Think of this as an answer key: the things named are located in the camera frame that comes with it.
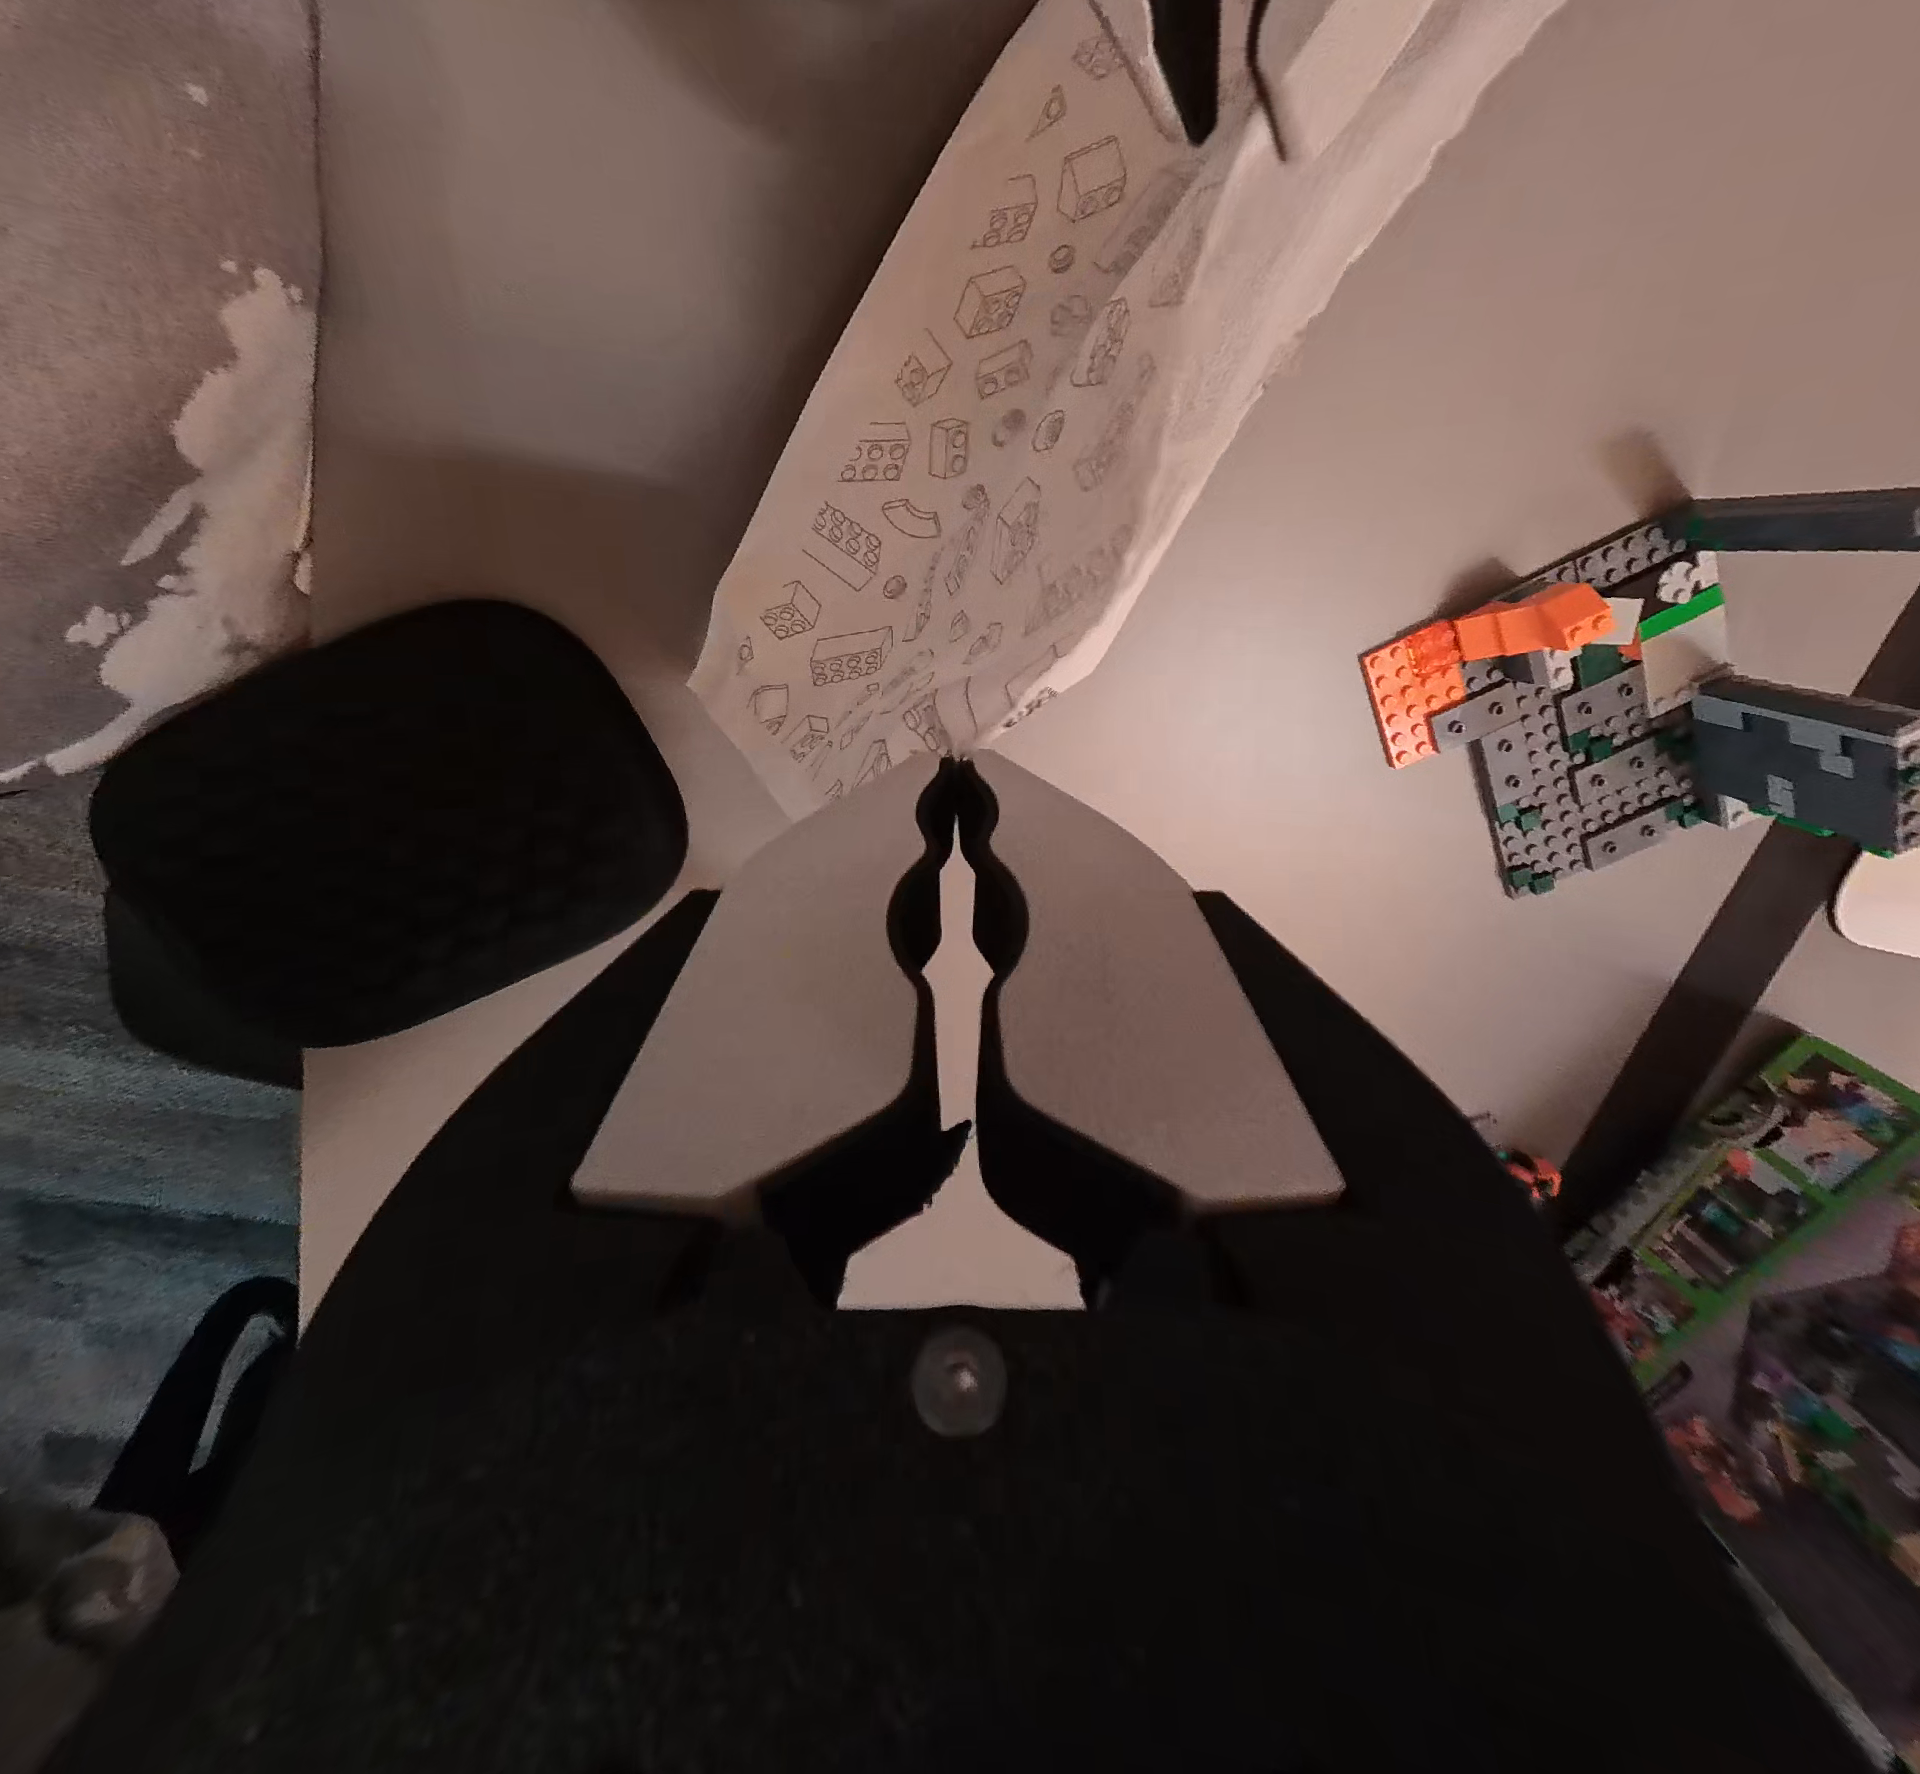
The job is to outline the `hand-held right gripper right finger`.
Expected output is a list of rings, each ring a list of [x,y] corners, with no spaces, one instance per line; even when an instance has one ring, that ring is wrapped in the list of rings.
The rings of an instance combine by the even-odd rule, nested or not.
[[[1194,1212],[1311,1208],[1345,1193],[1194,888],[1144,840],[1006,757],[971,764],[982,815],[976,1131],[1002,1208],[1091,1212],[1144,1187]]]

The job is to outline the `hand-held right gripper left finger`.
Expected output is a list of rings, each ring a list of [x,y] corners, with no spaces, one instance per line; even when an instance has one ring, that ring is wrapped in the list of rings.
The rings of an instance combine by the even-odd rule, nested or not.
[[[720,1208],[905,1095],[951,784],[909,757],[745,856],[571,1178],[580,1202]]]

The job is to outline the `printed white paper bag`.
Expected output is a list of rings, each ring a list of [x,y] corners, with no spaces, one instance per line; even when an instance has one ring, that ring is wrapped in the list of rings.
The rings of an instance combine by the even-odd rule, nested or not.
[[[779,811],[966,757],[1084,678],[1264,384],[1565,0],[1431,0],[1284,160],[1145,111],[1091,0],[1036,0],[850,312],[691,677]]]

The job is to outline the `grey orange lego build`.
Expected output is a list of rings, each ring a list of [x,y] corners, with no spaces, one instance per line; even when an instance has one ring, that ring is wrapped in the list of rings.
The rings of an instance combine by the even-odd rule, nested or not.
[[[1720,555],[1913,555],[1918,492],[1681,501],[1356,665],[1381,751],[1472,751],[1510,900],[1692,826],[1918,851],[1918,708],[1749,678]]]

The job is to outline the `green lego box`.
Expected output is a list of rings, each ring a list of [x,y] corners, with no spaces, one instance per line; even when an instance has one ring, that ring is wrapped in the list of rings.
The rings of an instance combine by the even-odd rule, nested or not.
[[[1565,1251],[1762,1620],[1918,1771],[1918,1090],[1792,1037]]]

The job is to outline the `person's grey mottled sweatshirt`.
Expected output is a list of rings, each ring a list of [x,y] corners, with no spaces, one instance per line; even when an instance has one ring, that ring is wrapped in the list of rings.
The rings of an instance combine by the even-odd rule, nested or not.
[[[4,0],[4,795],[311,608],[318,0]]]

